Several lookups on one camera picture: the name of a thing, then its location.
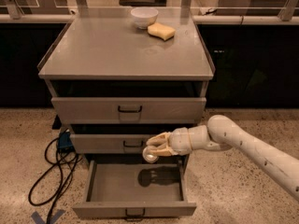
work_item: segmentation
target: blue tape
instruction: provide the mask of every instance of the blue tape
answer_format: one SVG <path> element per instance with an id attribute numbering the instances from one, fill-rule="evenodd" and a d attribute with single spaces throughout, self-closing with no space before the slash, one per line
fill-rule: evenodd
<path id="1" fill-rule="evenodd" d="M 59 219 L 59 217 L 61 217 L 64 214 L 64 212 L 64 210 L 58 210 L 57 213 L 51 219 L 50 224 L 54 224 Z M 31 215 L 31 218 L 34 220 L 36 224 L 46 224 L 46 222 L 42 219 L 38 212 L 34 212 Z"/>

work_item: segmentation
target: bowl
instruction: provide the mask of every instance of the bowl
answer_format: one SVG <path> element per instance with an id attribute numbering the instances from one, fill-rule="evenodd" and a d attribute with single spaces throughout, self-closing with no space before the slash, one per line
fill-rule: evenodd
<path id="1" fill-rule="evenodd" d="M 140 29 L 147 29 L 148 26 L 155 23 L 158 13 L 158 10 L 152 7 L 136 7 L 131 10 L 133 21 Z"/>

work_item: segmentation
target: drawer handle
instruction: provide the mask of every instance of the drawer handle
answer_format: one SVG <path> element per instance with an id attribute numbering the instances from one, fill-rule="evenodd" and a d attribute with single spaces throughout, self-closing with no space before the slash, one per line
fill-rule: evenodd
<path id="1" fill-rule="evenodd" d="M 118 111 L 120 113 L 140 113 L 142 111 L 142 105 L 139 107 L 138 110 L 121 110 L 121 107 L 118 107 Z"/>
<path id="2" fill-rule="evenodd" d="M 142 217 L 146 214 L 146 208 L 142 208 L 141 214 L 129 214 L 128 209 L 125 209 L 125 215 L 128 217 L 126 218 L 127 221 L 141 221 Z"/>
<path id="3" fill-rule="evenodd" d="M 124 147 L 143 147 L 143 141 L 141 141 L 140 145 L 132 145 L 132 146 L 128 146 L 128 145 L 126 144 L 126 142 L 123 141 L 123 142 L 122 142 L 122 145 L 123 145 Z"/>

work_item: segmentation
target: open drawer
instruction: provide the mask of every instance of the open drawer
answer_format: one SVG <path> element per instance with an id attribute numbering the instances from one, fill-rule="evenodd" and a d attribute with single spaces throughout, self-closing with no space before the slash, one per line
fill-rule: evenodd
<path id="1" fill-rule="evenodd" d="M 109 155 L 92 160 L 83 202 L 73 209 L 79 217 L 191 216 L 181 157 L 148 164 L 140 155 Z"/>

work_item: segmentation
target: sponge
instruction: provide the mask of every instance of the sponge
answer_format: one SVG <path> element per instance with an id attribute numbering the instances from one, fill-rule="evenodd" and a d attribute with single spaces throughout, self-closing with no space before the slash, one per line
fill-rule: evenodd
<path id="1" fill-rule="evenodd" d="M 148 33 L 150 35 L 158 36 L 164 41 L 175 35 L 176 30 L 170 26 L 162 25 L 158 22 L 148 26 Z"/>

